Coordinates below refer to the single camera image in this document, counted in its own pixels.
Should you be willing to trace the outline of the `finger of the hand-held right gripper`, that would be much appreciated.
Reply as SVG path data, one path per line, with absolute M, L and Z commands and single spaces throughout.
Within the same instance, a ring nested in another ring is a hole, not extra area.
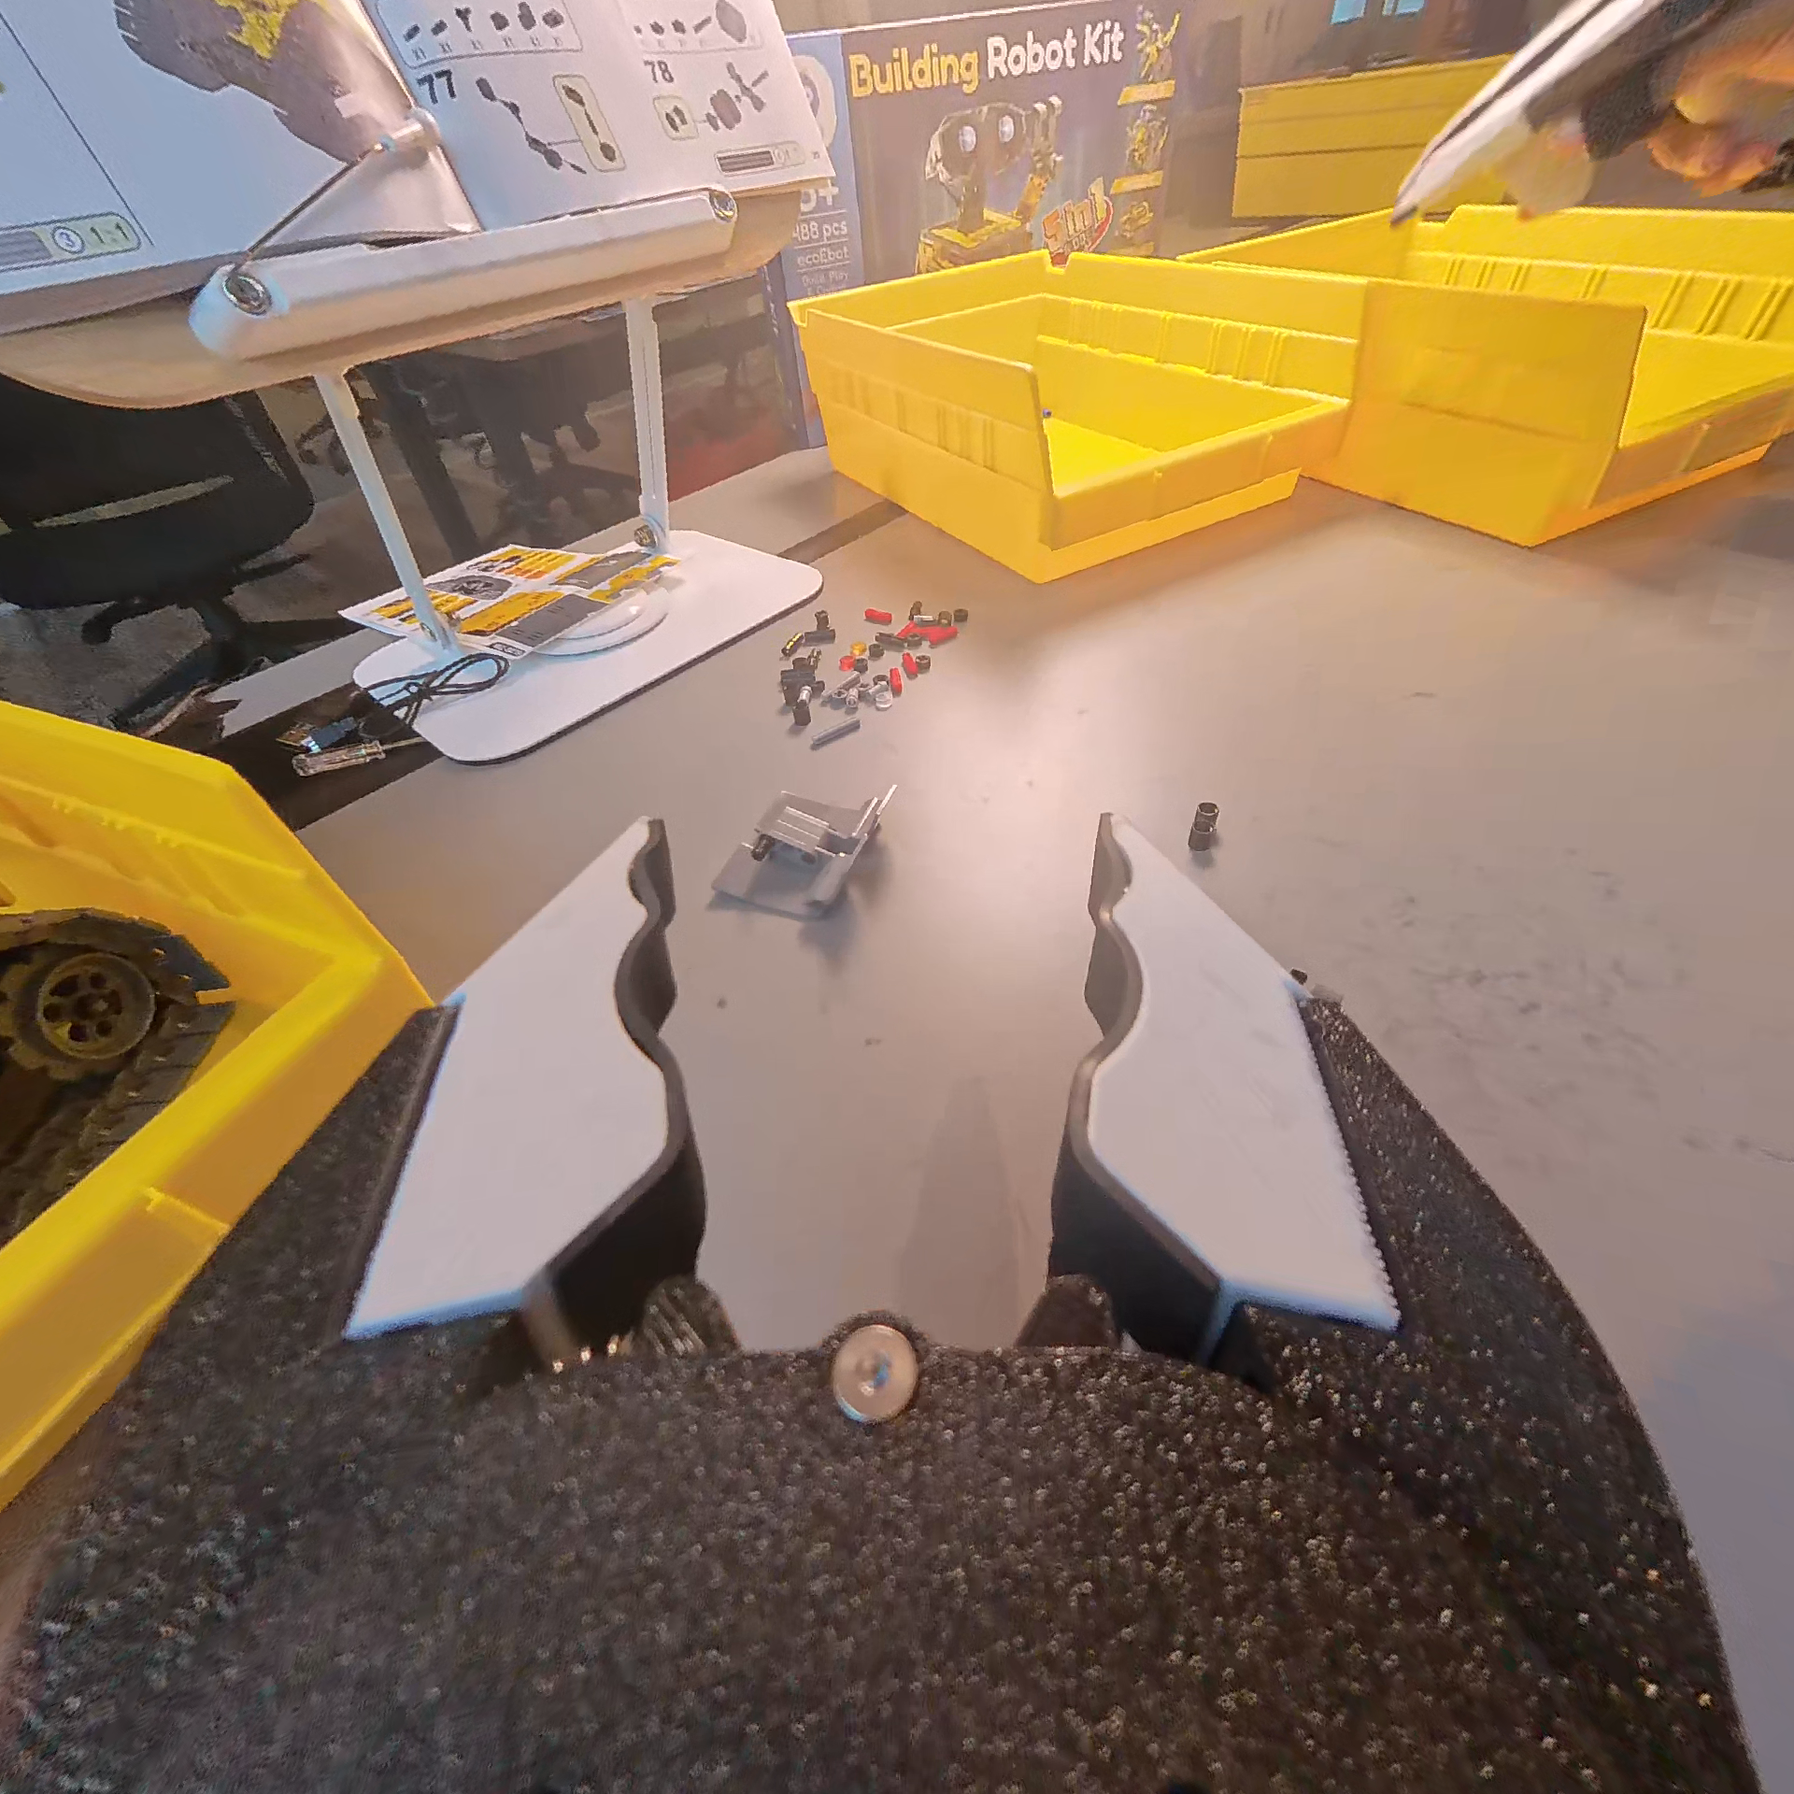
M 1584 2 L 1554 16 L 1425 147 L 1421 164 L 1497 164 L 1663 47 L 1665 4 Z
M 1423 147 L 1390 220 L 1402 226 L 1493 178 L 1528 214 L 1582 204 L 1598 168 L 1671 117 L 1691 57 L 1737 2 L 1580 2 L 1538 30 Z

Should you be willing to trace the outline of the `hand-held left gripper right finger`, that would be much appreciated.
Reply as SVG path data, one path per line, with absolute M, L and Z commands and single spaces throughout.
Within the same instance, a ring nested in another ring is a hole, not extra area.
M 1053 1276 L 1140 1350 L 1217 1360 L 1247 1308 L 1398 1334 L 1297 979 L 1124 815 L 1096 825 L 1086 1007 L 1051 1189 Z

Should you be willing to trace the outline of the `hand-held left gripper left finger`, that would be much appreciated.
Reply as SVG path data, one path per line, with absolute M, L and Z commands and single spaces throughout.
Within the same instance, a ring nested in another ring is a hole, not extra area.
M 448 999 L 347 1340 L 498 1316 L 571 1368 L 696 1273 L 674 916 L 666 826 L 638 819 Z

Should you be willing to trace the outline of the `yellow plastic bin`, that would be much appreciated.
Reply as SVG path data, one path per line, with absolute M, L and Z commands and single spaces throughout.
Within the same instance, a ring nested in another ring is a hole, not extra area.
M 1538 547 L 1762 460 L 1792 420 L 1782 210 L 1362 212 L 1180 258 L 1360 299 L 1306 476 Z
M 111 1397 L 216 1245 L 426 993 L 220 761 L 12 704 L 2 759 L 4 914 L 151 920 L 198 947 L 236 1003 L 169 1108 L 4 1243 L 10 1502 Z
M 797 301 L 835 468 L 1033 583 L 1287 499 L 1344 436 L 1366 289 L 1023 256 Z

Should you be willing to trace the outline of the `silver toy scoop part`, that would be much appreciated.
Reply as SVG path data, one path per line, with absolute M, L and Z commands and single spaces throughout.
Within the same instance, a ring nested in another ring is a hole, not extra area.
M 827 916 L 880 834 L 896 785 L 860 805 L 781 793 L 712 882 L 724 902 L 795 922 Z

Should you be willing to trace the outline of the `pile of small toy parts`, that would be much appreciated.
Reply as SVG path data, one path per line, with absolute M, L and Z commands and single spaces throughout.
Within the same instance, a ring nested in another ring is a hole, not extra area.
M 966 604 L 930 612 L 914 601 L 906 616 L 868 608 L 862 620 L 862 636 L 841 640 L 829 612 L 819 610 L 809 628 L 779 644 L 779 715 L 813 749 L 853 733 L 932 678 L 973 612 Z

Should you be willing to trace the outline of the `grey desk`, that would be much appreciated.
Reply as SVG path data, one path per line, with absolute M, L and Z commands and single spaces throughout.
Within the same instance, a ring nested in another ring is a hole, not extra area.
M 1790 1790 L 1790 452 L 1525 551 L 1318 484 L 1035 587 L 825 454 L 674 505 L 969 606 L 827 749 L 777 630 L 299 838 L 446 995 L 638 817 L 668 830 L 702 1273 L 759 1348 L 851 1312 L 1011 1338 L 1045 1273 L 1096 823 L 1128 817 L 1350 1017 L 1552 1259 L 1693 1534 Z M 781 795 L 880 834 L 813 922 L 712 894 Z M 1199 801 L 1221 807 L 1193 856 Z

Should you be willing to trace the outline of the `person's right hand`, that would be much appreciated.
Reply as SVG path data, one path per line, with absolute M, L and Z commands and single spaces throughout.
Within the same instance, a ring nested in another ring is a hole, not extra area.
M 1790 145 L 1792 22 L 1762 12 L 1685 61 L 1671 113 L 1647 139 L 1655 168 L 1701 196 L 1762 180 Z

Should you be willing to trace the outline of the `stacked yellow bins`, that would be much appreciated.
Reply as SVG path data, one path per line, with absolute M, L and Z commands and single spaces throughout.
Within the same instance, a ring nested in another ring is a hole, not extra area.
M 1378 212 L 1505 55 L 1247 85 L 1233 220 Z

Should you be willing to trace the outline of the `white folding stand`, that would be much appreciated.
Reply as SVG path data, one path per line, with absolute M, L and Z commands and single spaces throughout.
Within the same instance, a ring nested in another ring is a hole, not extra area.
M 192 303 L 163 297 L 4 335 L 4 371 L 40 390 L 113 408 L 171 408 L 307 377 L 345 442 L 416 636 L 375 644 L 363 690 L 476 650 L 428 606 L 426 579 L 377 466 L 347 371 L 619 301 L 631 347 L 640 513 L 668 557 L 646 585 L 527 652 L 488 690 L 424 704 L 430 747 L 498 765 L 619 706 L 819 595 L 821 575 L 668 519 L 660 299 L 773 260 L 799 188 L 734 198 L 706 188 L 525 226 L 389 248 L 341 246 L 216 273 Z

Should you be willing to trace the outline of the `yellow grey sticker sheet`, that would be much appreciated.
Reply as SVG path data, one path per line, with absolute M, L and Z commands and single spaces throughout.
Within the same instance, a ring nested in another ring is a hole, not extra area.
M 627 545 L 607 553 L 506 545 L 426 581 L 450 642 L 506 662 L 611 652 L 668 614 L 676 555 Z

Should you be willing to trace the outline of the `yellow picture toy box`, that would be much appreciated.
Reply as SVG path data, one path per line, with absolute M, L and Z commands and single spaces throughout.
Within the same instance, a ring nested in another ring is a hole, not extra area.
M 801 301 L 1047 252 L 1154 258 L 1178 4 L 1037 4 L 789 38 L 835 174 L 773 279 Z

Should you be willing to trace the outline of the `black office chair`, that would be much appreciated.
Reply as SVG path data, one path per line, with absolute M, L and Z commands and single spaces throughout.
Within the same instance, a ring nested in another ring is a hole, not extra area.
M 557 535 L 555 507 L 571 515 L 575 535 L 636 511 L 636 476 L 591 462 L 601 448 L 591 406 L 625 396 L 631 384 L 621 331 L 611 315 L 577 317 L 478 337 L 444 353 L 490 450 L 508 535 Z
M 107 408 L 2 378 L 2 597 L 32 614 L 85 612 L 81 640 L 186 612 L 204 640 L 115 708 L 151 721 L 204 686 L 236 682 L 347 634 L 329 616 L 256 620 L 238 589 L 294 571 L 286 543 L 313 513 L 299 460 L 258 392 L 181 408 Z

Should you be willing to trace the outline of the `dark office table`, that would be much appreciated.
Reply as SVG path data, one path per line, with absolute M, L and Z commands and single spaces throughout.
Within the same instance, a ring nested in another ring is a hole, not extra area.
M 625 396 L 591 406 L 601 436 L 591 462 L 638 480 L 632 359 L 623 309 L 585 309 L 545 325 L 603 315 L 623 327 L 631 384 Z M 662 303 L 656 333 L 668 493 L 674 499 L 775 460 L 797 444 L 787 371 L 791 345 L 763 277 Z M 371 396 L 375 420 L 403 456 L 450 557 L 470 557 L 504 541 L 563 545 L 581 537 L 563 507 L 555 507 L 557 535 L 512 537 L 502 529 L 504 491 L 490 450 L 466 414 L 446 351 L 373 363 L 357 371 L 357 390 Z

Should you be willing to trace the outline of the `open instruction booklet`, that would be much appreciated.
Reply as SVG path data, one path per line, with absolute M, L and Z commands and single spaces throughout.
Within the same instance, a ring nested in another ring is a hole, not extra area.
M 835 174 L 771 4 L 2 8 L 4 333 L 258 258 Z

